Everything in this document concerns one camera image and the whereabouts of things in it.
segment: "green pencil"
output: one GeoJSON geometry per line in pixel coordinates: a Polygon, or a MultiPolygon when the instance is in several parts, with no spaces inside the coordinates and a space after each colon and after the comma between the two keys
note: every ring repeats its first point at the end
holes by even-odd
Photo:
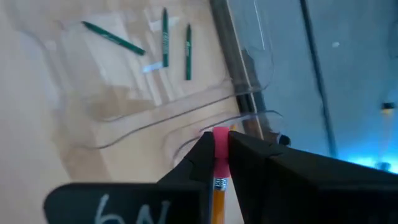
{"type": "Polygon", "coordinates": [[[191,60],[192,60],[192,32],[191,25],[187,27],[187,41],[185,42],[185,79],[191,80],[191,60]]]}
{"type": "Polygon", "coordinates": [[[167,68],[169,66],[169,17],[166,8],[163,8],[162,53],[163,67],[167,68]]]}
{"type": "Polygon", "coordinates": [[[128,41],[125,41],[122,38],[120,38],[120,37],[118,37],[118,36],[116,36],[114,34],[111,34],[110,32],[108,32],[108,31],[106,31],[106,30],[104,30],[104,29],[102,29],[102,28],[100,28],[100,27],[98,27],[98,26],[96,26],[96,25],[94,25],[92,23],[89,23],[89,22],[86,22],[86,21],[82,21],[81,23],[88,30],[90,30],[90,31],[92,31],[92,32],[104,37],[107,40],[110,40],[110,41],[114,42],[115,44],[118,44],[118,45],[120,45],[122,47],[125,47],[125,48],[131,50],[132,52],[134,52],[134,53],[136,53],[138,55],[144,55],[145,54],[145,50],[144,49],[141,49],[141,48],[135,46],[134,44],[132,44],[132,43],[130,43],[128,41]]]}

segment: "pink eraser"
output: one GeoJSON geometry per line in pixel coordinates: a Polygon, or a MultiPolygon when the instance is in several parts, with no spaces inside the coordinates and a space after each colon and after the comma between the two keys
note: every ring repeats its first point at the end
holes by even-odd
{"type": "Polygon", "coordinates": [[[228,159],[216,159],[214,163],[214,177],[228,178],[230,175],[228,159]]]}
{"type": "Polygon", "coordinates": [[[214,176],[219,178],[227,178],[230,176],[228,165],[228,133],[229,128],[227,127],[213,128],[215,141],[214,176]]]}
{"type": "Polygon", "coordinates": [[[228,127],[213,128],[213,136],[215,141],[215,157],[217,159],[228,158],[228,127]]]}

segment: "wooden table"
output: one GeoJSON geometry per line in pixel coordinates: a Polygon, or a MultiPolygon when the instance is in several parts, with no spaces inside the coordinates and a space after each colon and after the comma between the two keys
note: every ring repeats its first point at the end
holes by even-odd
{"type": "MultiPolygon", "coordinates": [[[[151,9],[153,4],[156,10],[160,10],[161,2],[141,1],[133,6],[151,9]]],[[[183,8],[187,1],[169,2],[173,2],[173,13],[178,13],[177,9],[183,8]]],[[[10,11],[9,4],[0,4],[0,217],[4,223],[45,223],[43,200],[53,188],[64,183],[155,182],[170,170],[170,161],[165,159],[162,152],[162,141],[169,131],[214,114],[238,110],[235,99],[229,98],[134,133],[106,149],[71,147],[69,140],[60,132],[60,123],[53,113],[57,97],[48,88],[43,55],[37,44],[20,32],[21,27],[40,24],[34,32],[51,27],[57,30],[58,20],[74,18],[91,10],[118,9],[126,7],[128,3],[90,1],[93,8],[80,4],[77,0],[20,0],[17,3],[23,3],[21,12],[26,16],[25,19],[31,17],[25,20],[23,26],[15,19],[10,19],[13,12],[10,11]]],[[[219,63],[223,56],[210,9],[204,11],[204,14],[181,12],[186,16],[194,16],[188,17],[194,25],[202,23],[212,30],[197,32],[193,49],[203,51],[203,55],[195,59],[199,65],[193,67],[193,73],[206,72],[200,81],[212,83],[212,78],[219,78],[220,74],[224,75],[227,71],[224,63],[219,63]]],[[[42,32],[39,37],[50,40],[58,35],[57,32],[42,32]]],[[[180,55],[171,56],[171,62],[175,63],[178,60],[173,57],[180,55]]],[[[226,221],[242,223],[240,213],[237,212],[239,207],[236,197],[233,190],[229,192],[232,193],[228,196],[226,221]]]]}

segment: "clear plastic tray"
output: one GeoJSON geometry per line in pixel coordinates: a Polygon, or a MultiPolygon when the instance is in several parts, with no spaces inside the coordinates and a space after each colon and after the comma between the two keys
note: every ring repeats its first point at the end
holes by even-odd
{"type": "Polygon", "coordinates": [[[57,99],[55,112],[72,143],[81,147],[107,147],[134,131],[266,86],[248,84],[247,76],[230,78],[205,0],[6,0],[6,6],[16,29],[41,48],[49,73],[46,85],[57,99]],[[164,8],[170,66],[153,70],[162,61],[164,8]],[[81,21],[146,54],[136,55],[94,34],[81,21]],[[190,81],[184,75],[188,24],[190,81]]]}
{"type": "Polygon", "coordinates": [[[166,161],[170,162],[170,168],[173,168],[205,131],[211,131],[217,126],[227,126],[231,130],[245,133],[244,127],[252,126],[253,123],[259,124],[259,121],[268,122],[267,132],[262,133],[268,141],[276,140],[284,127],[283,117],[276,111],[247,114],[225,112],[169,132],[164,139],[162,151],[165,153],[166,161]]]}

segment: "floor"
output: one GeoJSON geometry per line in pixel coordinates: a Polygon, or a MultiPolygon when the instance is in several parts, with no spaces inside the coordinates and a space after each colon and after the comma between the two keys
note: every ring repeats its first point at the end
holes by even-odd
{"type": "MultiPolygon", "coordinates": [[[[230,3],[240,43],[254,59],[257,75],[269,76],[264,91],[267,109],[284,115],[284,133],[292,147],[328,156],[322,100],[300,1],[230,3]]],[[[391,37],[397,35],[393,27],[398,2],[307,0],[307,4],[338,158],[373,166],[385,136],[380,105],[398,101],[398,59],[390,56],[398,44],[391,37]]],[[[397,120],[392,125],[398,130],[397,120]]],[[[384,160],[392,164],[391,171],[398,171],[394,148],[398,132],[392,135],[395,140],[384,160]]]]}

